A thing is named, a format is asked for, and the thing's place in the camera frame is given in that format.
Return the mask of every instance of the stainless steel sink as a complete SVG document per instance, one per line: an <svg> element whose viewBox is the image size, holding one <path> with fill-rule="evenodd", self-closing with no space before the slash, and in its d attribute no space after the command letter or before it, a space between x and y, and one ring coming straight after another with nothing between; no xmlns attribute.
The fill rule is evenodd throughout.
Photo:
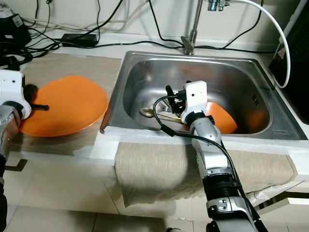
<svg viewBox="0 0 309 232"><path fill-rule="evenodd" d="M154 118L139 113L166 96L165 87L183 89L187 80L203 80L208 101L224 108L238 129L229 136L307 139L256 60L127 52L101 131L106 126L158 130ZM185 125L165 124L178 131Z"/></svg>

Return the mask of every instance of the silver spoon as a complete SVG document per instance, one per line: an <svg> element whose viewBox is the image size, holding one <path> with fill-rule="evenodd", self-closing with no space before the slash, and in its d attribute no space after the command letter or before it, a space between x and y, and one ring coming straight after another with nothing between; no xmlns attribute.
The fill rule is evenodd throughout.
<svg viewBox="0 0 309 232"><path fill-rule="evenodd" d="M153 117L155 114L154 114L154 111L153 109L150 109L150 108L141 108L140 109L140 113L142 115L144 115L145 117ZM157 115L160 115L160 116L163 116L163 117L168 117L168 118L172 118L172 119L175 119L177 120L178 122L182 122L180 118L178 117L172 117L172 116L168 116L168 115L162 115L162 114L158 114Z"/></svg>

